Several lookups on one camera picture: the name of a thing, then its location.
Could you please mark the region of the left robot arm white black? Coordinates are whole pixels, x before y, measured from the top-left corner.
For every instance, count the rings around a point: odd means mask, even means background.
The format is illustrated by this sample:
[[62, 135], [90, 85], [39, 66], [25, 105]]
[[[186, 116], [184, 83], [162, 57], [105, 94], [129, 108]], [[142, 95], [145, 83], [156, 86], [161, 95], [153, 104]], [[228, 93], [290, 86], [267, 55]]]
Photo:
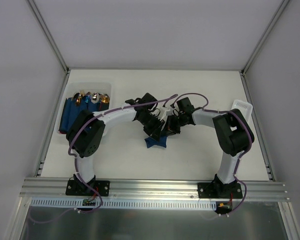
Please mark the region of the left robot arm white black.
[[87, 109], [80, 112], [67, 132], [66, 139], [69, 143], [68, 154], [75, 158], [77, 189], [83, 195], [94, 191], [93, 155], [99, 148], [105, 131], [121, 123], [138, 121], [149, 137], [155, 141], [160, 140], [165, 121], [152, 113], [152, 108], [157, 103], [157, 99], [146, 93], [140, 99], [126, 100], [117, 108], [99, 113]]

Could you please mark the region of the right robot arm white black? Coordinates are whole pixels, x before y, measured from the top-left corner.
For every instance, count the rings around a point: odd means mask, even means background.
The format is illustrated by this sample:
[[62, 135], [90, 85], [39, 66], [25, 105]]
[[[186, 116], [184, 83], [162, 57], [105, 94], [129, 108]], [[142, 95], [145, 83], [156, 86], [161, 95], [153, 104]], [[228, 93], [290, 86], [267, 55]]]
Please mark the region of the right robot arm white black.
[[172, 136], [181, 133], [186, 125], [201, 125], [214, 128], [222, 159], [219, 170], [210, 183], [198, 183], [197, 192], [200, 199], [215, 198], [241, 199], [242, 189], [237, 178], [237, 171], [243, 155], [250, 151], [255, 141], [254, 134], [238, 108], [217, 111], [195, 108], [188, 97], [176, 102], [177, 114], [166, 119], [163, 134]]

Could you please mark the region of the dark blue paper napkin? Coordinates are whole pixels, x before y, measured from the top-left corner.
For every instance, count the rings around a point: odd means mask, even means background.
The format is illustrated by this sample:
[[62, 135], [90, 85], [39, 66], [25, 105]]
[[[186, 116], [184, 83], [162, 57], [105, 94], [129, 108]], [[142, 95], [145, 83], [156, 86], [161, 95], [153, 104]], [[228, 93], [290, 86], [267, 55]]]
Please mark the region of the dark blue paper napkin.
[[151, 137], [147, 137], [144, 139], [146, 147], [149, 149], [151, 147], [157, 146], [166, 148], [167, 147], [167, 136], [161, 136], [159, 140], [155, 140]]

